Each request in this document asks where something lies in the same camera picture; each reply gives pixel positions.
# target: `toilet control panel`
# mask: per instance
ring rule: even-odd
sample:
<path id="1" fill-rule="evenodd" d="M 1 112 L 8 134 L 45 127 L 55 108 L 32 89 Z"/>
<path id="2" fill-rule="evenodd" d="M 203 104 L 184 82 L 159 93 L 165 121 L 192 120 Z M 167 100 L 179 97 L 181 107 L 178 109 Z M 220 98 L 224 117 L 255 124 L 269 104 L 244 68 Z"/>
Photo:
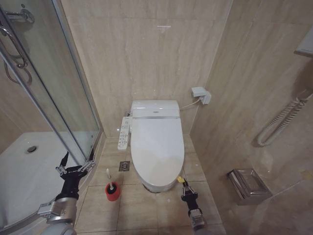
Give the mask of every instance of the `toilet control panel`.
<path id="1" fill-rule="evenodd" d="M 123 117 L 121 130 L 118 138 L 118 150 L 125 150 L 128 144 L 129 129 L 132 123 L 132 117 Z"/>

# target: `toilet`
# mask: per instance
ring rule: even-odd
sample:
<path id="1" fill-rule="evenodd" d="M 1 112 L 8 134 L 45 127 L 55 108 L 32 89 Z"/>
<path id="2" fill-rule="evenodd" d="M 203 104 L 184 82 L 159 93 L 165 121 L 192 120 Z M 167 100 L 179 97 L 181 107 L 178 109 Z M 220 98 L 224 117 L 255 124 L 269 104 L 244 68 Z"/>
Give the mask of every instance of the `toilet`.
<path id="1" fill-rule="evenodd" d="M 135 100 L 131 116 L 134 168 L 146 189 L 168 191 L 184 161 L 179 106 L 175 100 Z"/>

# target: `robotic claw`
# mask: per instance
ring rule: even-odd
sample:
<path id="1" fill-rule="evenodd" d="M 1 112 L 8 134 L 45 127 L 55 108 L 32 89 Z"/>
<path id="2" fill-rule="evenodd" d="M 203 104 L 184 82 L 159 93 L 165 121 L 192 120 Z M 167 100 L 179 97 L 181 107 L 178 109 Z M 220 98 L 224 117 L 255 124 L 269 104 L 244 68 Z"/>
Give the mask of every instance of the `robotic claw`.
<path id="1" fill-rule="evenodd" d="M 41 204 L 37 214 L 47 219 L 47 227 L 42 235 L 76 235 L 73 224 L 76 219 L 76 202 L 79 198 L 79 181 L 94 167 L 93 151 L 90 159 L 83 166 L 65 168 L 68 152 L 62 158 L 60 166 L 56 167 L 64 184 L 61 193 L 53 202 Z"/>
<path id="2" fill-rule="evenodd" d="M 183 184 L 181 199 L 188 205 L 188 216 L 195 235 L 208 235 L 209 233 L 205 229 L 205 220 L 202 211 L 196 202 L 198 198 L 197 192 L 188 185 L 185 179 L 179 177 L 178 181 Z"/>

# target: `toilet brush holder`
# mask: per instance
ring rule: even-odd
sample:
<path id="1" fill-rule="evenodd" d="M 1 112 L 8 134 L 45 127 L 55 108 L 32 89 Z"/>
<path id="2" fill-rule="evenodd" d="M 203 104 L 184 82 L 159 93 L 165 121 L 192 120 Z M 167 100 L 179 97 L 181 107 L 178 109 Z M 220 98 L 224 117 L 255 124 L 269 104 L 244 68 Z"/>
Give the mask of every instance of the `toilet brush holder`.
<path id="1" fill-rule="evenodd" d="M 121 189 L 116 182 L 112 182 L 111 185 L 107 184 L 106 195 L 107 195 L 108 200 L 113 202 L 119 198 L 119 195 L 121 194 Z"/>

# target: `toilet paper holder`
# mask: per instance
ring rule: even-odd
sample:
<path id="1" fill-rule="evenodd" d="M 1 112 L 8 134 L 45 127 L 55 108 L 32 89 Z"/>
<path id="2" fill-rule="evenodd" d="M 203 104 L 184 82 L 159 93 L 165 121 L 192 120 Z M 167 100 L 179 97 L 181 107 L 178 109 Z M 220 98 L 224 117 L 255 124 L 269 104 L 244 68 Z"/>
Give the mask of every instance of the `toilet paper holder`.
<path id="1" fill-rule="evenodd" d="M 238 205 L 256 205 L 272 197 L 272 193 L 253 168 L 233 169 L 227 173 L 237 195 Z"/>

